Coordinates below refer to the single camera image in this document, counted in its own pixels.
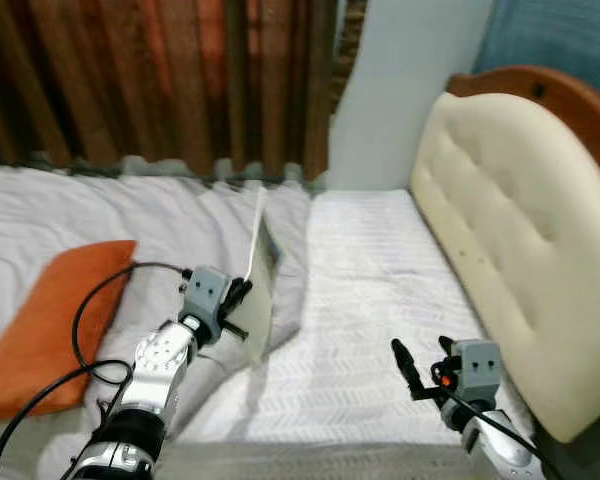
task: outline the curtain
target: curtain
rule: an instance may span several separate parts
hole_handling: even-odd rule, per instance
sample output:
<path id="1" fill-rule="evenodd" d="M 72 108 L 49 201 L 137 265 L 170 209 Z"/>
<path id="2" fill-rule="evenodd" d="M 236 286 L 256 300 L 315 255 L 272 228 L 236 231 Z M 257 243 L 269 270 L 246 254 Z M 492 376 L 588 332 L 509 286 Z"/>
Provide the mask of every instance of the curtain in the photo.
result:
<path id="1" fill-rule="evenodd" d="M 0 160 L 327 168 L 336 0 L 0 0 Z"/>
<path id="2" fill-rule="evenodd" d="M 367 0 L 348 0 L 338 38 L 338 53 L 334 60 L 331 75 L 331 112 L 335 113 L 344 95 L 349 77 L 358 57 L 362 41 Z"/>

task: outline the orange pillow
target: orange pillow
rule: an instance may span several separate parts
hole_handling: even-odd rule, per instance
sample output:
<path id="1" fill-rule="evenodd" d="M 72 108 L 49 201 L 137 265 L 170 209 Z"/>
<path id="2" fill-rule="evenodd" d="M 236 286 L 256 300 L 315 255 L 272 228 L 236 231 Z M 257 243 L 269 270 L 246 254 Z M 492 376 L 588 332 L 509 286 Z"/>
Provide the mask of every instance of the orange pillow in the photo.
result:
<path id="1" fill-rule="evenodd" d="M 78 306 L 99 282 L 131 264 L 136 242 L 103 242 L 58 255 L 38 278 L 18 315 L 0 337 L 0 419 L 10 418 L 33 395 L 80 365 L 71 347 Z M 127 283 L 123 275 L 100 290 L 80 321 L 79 341 L 92 362 Z M 88 375 L 56 389 L 33 410 L 64 410 L 82 401 Z"/>

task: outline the cushioned headboard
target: cushioned headboard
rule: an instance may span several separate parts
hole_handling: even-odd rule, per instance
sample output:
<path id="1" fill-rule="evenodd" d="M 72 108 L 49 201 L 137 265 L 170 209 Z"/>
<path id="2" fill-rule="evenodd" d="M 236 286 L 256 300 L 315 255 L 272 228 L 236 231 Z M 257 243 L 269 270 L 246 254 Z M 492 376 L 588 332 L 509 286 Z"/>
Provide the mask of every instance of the cushioned headboard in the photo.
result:
<path id="1" fill-rule="evenodd" d="M 411 190 L 525 401 L 570 441 L 600 416 L 596 161 L 532 100 L 444 93 Z"/>

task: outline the mattress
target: mattress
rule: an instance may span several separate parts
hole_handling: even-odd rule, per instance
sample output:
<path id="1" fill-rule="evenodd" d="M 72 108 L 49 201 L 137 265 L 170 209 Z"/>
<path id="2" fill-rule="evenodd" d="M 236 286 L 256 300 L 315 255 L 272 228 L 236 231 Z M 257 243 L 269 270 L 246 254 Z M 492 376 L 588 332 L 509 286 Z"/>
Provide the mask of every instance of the mattress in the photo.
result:
<path id="1" fill-rule="evenodd" d="M 233 276 L 244 275 L 259 187 L 259 182 L 247 182 L 234 190 L 216 183 L 208 189 L 185 178 L 106 179 L 0 168 L 0 334 L 44 265 L 58 253 L 80 245 L 135 239 L 137 261 L 156 260 L 192 268 L 211 265 Z M 287 251 L 274 292 L 269 347 L 275 348 L 298 330 L 301 320 L 310 199 L 294 183 L 271 190 L 268 197 L 268 223 Z M 132 361 L 139 339 L 177 315 L 182 303 L 177 292 L 180 281 L 170 271 L 143 269 L 134 273 L 98 358 Z M 174 436 L 222 381 L 247 365 L 239 341 L 231 335 L 224 335 L 213 349 L 203 353 L 206 357 L 190 367 L 181 385 L 180 408 L 170 431 Z M 86 408 L 27 419 L 5 451 L 3 478 L 33 478 L 48 441 L 63 433 L 93 430 L 99 422 L 96 398 L 107 399 L 112 393 L 106 386 L 91 382 L 85 395 Z M 4 425 L 0 422 L 0 433 Z M 63 469 L 75 453 L 64 459 Z"/>
<path id="2" fill-rule="evenodd" d="M 439 335 L 484 332 L 405 191 L 329 192 L 312 203 L 302 327 L 258 369 L 223 383 L 163 449 L 158 478 L 470 478 L 459 435 L 432 401 L 413 402 L 389 343 L 420 374 Z M 531 418 L 505 378 L 497 394 L 525 433 Z M 86 440 L 65 435 L 40 478 Z"/>

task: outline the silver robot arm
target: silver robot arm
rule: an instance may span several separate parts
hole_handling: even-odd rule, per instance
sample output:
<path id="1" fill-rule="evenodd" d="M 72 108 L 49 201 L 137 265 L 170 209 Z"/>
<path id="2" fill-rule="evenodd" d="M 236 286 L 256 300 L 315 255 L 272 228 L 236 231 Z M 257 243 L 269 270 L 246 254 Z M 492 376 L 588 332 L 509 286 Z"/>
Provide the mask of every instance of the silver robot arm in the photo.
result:
<path id="1" fill-rule="evenodd" d="M 196 268 L 181 288 L 178 321 L 165 322 L 138 344 L 131 381 L 63 479 L 153 479 L 188 365 L 200 348 L 218 341 L 223 329 L 246 338 L 226 317 L 250 288 L 249 281 Z"/>
<path id="2" fill-rule="evenodd" d="M 461 432 L 462 448 L 467 452 L 476 479 L 545 479 L 540 460 L 529 450 L 445 393 L 447 390 L 453 391 L 489 419 L 524 438 L 503 411 L 495 410 L 495 394 L 500 386 L 502 371 L 498 345 L 487 340 L 453 342 L 447 337 L 440 337 L 440 345 L 447 357 L 431 367 L 431 376 L 438 386 L 425 388 L 408 349 L 397 339 L 391 342 L 398 368 L 411 391 L 411 398 L 434 400 L 447 427 Z"/>

